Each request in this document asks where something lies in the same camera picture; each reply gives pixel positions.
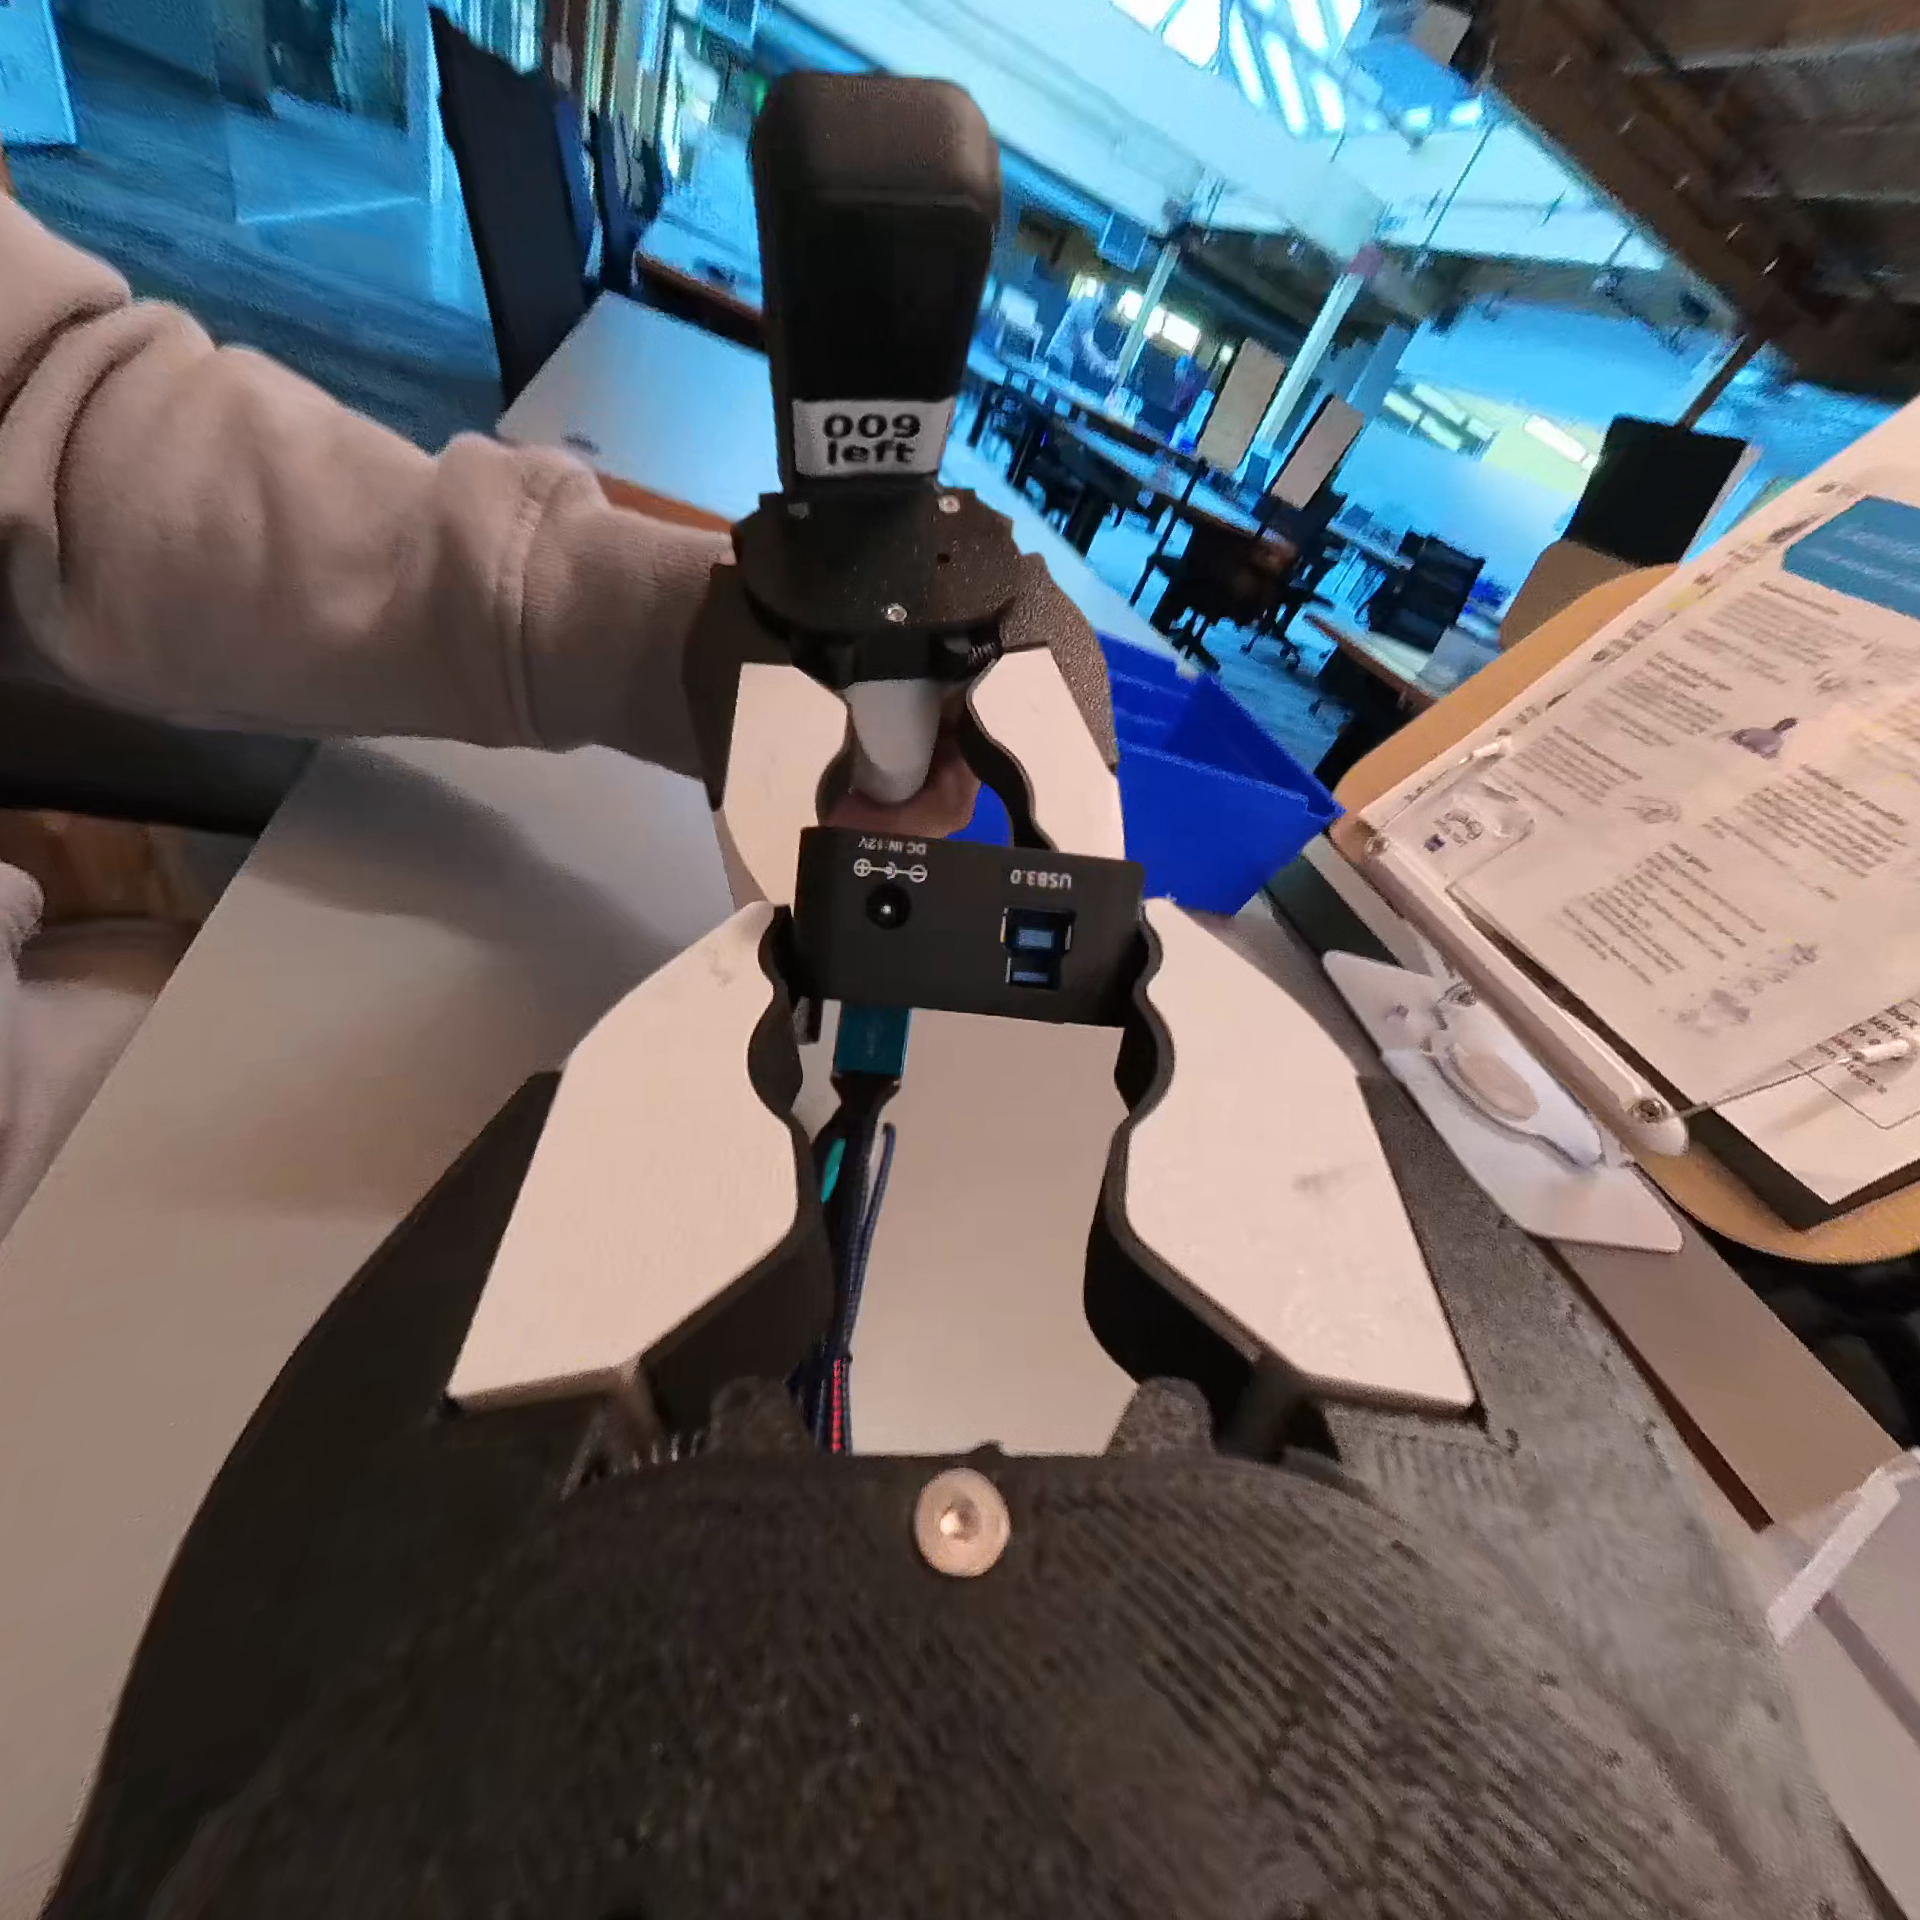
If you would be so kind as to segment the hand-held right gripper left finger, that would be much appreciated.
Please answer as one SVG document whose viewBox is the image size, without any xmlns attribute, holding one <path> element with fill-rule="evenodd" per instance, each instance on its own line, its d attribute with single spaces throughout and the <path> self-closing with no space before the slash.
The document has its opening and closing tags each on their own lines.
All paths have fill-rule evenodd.
<svg viewBox="0 0 1920 1920">
<path fill-rule="evenodd" d="M 738 906 L 566 1056 L 447 1375 L 461 1409 L 601 1399 L 705 1418 L 832 1317 L 785 914 Z"/>
</svg>

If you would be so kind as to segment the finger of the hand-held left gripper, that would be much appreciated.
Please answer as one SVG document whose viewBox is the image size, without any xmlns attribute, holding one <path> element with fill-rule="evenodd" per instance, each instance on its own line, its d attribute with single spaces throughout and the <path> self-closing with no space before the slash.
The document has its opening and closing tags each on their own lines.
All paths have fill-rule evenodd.
<svg viewBox="0 0 1920 1920">
<path fill-rule="evenodd" d="M 715 802 L 715 840 L 733 906 L 790 904 L 799 838 L 848 752 L 843 697 L 790 662 L 742 662 Z"/>
<path fill-rule="evenodd" d="M 966 688 L 960 745 L 1017 847 L 1123 856 L 1120 781 L 1051 654 L 1009 654 Z"/>
</svg>

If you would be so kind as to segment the black USB hub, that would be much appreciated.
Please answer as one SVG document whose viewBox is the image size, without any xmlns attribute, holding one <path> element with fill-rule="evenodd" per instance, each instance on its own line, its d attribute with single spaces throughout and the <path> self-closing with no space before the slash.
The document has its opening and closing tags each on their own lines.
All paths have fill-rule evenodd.
<svg viewBox="0 0 1920 1920">
<path fill-rule="evenodd" d="M 816 824 L 785 979 L 816 1001 L 1118 1025 L 1145 968 L 1142 897 L 1126 856 Z"/>
</svg>

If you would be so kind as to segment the person's left forearm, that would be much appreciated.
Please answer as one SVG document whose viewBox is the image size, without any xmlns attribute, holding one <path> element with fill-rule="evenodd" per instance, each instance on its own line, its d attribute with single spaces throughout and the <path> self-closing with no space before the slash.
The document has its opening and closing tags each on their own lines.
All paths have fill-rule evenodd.
<svg viewBox="0 0 1920 1920">
<path fill-rule="evenodd" d="M 551 447 L 423 451 L 1 211 L 5 669 L 189 728 L 695 776 L 705 535 Z"/>
</svg>

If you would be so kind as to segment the white desk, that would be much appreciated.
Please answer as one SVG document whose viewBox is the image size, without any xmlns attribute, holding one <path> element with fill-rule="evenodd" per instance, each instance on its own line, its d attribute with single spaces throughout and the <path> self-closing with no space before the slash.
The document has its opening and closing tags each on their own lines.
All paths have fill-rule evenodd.
<svg viewBox="0 0 1920 1920">
<path fill-rule="evenodd" d="M 607 752 L 323 750 L 5 1238 L 5 1915 L 59 1875 L 145 1613 L 336 1290 L 519 1082 L 721 918 L 704 793 Z M 1115 1035 L 917 1024 L 854 1440 L 1091 1451 Z"/>
</svg>

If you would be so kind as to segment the person's left hand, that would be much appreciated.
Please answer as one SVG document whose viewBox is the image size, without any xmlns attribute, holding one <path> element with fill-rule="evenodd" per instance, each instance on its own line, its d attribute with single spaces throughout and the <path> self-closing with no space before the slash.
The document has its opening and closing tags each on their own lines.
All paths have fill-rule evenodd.
<svg viewBox="0 0 1920 1920">
<path fill-rule="evenodd" d="M 909 798 L 889 802 L 856 791 L 848 793 L 843 822 L 858 824 L 863 832 L 951 837 L 970 822 L 976 794 L 977 775 L 968 768 L 965 754 L 945 739 L 934 750 L 921 786 Z"/>
</svg>

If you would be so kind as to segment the blue plastic bin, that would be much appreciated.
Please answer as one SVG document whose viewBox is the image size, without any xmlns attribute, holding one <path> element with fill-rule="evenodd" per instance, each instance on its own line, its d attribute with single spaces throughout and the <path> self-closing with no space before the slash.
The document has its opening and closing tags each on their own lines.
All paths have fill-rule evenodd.
<svg viewBox="0 0 1920 1920">
<path fill-rule="evenodd" d="M 1235 915 L 1342 814 L 1214 677 L 1105 635 L 1123 853 L 1149 895 Z"/>
</svg>

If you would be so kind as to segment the black chair with wheels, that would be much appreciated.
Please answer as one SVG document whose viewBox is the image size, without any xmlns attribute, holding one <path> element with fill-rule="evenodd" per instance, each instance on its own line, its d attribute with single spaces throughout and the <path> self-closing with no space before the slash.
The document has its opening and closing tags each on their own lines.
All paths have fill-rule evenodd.
<svg viewBox="0 0 1920 1920">
<path fill-rule="evenodd" d="M 1163 537 L 1146 561 L 1166 578 L 1146 619 L 1171 651 L 1193 669 L 1216 673 L 1221 661 L 1208 649 L 1208 633 L 1224 621 L 1246 630 L 1246 654 L 1266 638 L 1295 658 L 1289 623 L 1311 600 L 1314 569 L 1327 553 L 1325 531 L 1302 513 L 1238 527 L 1191 502 L 1168 509 L 1168 522 L 1179 522 L 1186 542 L 1170 553 Z"/>
</svg>

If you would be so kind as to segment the wooden document stand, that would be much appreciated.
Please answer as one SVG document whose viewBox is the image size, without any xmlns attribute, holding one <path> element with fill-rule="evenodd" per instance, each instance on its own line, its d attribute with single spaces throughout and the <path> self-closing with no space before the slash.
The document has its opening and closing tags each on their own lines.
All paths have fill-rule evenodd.
<svg viewBox="0 0 1920 1920">
<path fill-rule="evenodd" d="M 1335 799 L 1344 806 L 1342 819 L 1327 834 L 1336 871 L 1361 874 L 1368 837 L 1359 818 L 1365 809 L 1474 745 L 1501 707 L 1514 703 L 1563 661 L 1585 651 L 1599 627 L 1642 595 L 1661 592 L 1671 576 L 1673 566 L 1640 566 L 1593 583 L 1536 630 L 1503 646 L 1478 673 L 1461 680 L 1409 718 L 1399 733 L 1359 755 L 1335 789 Z M 1663 1200 L 1697 1226 L 1762 1255 L 1803 1264 L 1869 1264 L 1906 1256 L 1918 1247 L 1914 1185 L 1798 1232 L 1702 1143 L 1693 1143 L 1681 1157 L 1639 1157 L 1637 1166 Z"/>
</svg>

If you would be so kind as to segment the dark partition panel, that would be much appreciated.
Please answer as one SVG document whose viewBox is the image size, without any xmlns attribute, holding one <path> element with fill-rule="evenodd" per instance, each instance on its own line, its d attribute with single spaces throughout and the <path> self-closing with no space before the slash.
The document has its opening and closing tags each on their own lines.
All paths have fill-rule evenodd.
<svg viewBox="0 0 1920 1920">
<path fill-rule="evenodd" d="M 429 7 L 438 118 L 458 176 L 504 405 L 533 383 L 593 302 L 575 126 L 551 79 L 519 71 Z"/>
</svg>

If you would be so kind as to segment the brown easel board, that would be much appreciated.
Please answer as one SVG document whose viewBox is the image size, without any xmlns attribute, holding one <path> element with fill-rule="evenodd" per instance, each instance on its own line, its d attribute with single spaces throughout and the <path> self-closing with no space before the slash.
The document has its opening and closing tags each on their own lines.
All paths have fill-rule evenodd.
<svg viewBox="0 0 1920 1920">
<path fill-rule="evenodd" d="M 1289 360 L 1259 341 L 1242 341 L 1223 375 L 1194 456 L 1229 472 L 1242 463 L 1283 382 Z"/>
<path fill-rule="evenodd" d="M 1342 466 L 1349 447 L 1365 427 L 1365 413 L 1336 395 L 1325 395 L 1302 434 L 1275 467 L 1263 497 L 1290 509 L 1305 509 Z"/>
</svg>

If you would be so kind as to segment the dark document board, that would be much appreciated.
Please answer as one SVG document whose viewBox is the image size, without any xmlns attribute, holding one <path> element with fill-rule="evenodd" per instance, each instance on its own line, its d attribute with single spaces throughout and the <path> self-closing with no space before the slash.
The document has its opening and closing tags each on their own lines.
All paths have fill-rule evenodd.
<svg viewBox="0 0 1920 1920">
<path fill-rule="evenodd" d="M 1726 1115 L 1688 1121 L 1679 1157 L 1649 1157 L 1642 1171 L 1702 1232 L 1747 1250 L 1811 1264 L 1849 1264 L 1912 1255 L 1918 1247 L 1914 1131 L 1888 1146 L 1890 1163 L 1871 1179 L 1858 1171 L 1877 1146 L 1834 1152 L 1834 1193 L 1814 1171 Z"/>
</svg>

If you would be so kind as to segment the wooden book stand with manual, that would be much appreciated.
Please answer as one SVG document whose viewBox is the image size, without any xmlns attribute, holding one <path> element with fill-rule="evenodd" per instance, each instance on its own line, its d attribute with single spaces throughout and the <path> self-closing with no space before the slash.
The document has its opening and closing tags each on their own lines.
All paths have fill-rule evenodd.
<svg viewBox="0 0 1920 1920">
<path fill-rule="evenodd" d="M 1914 401 L 1359 818 L 1377 894 L 1634 1146 L 1726 1115 L 1871 1179 L 1914 1131 Z"/>
</svg>

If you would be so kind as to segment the small black monitor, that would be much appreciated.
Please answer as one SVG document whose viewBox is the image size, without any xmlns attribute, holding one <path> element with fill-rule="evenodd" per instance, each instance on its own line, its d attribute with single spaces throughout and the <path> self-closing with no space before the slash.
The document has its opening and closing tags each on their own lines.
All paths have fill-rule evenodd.
<svg viewBox="0 0 1920 1920">
<path fill-rule="evenodd" d="M 1758 455 L 1747 438 L 1615 415 L 1563 539 L 1630 566 L 1679 561 Z"/>
</svg>

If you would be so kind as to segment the white plastic base plate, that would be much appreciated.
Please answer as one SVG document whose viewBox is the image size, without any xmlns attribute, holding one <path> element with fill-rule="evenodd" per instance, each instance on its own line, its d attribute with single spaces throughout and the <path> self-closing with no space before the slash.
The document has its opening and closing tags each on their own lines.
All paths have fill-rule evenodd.
<svg viewBox="0 0 1920 1920">
<path fill-rule="evenodd" d="M 1461 979 L 1327 951 L 1333 990 L 1382 1067 L 1496 1209 L 1525 1232 L 1673 1256 L 1683 1234 L 1625 1146 Z"/>
</svg>

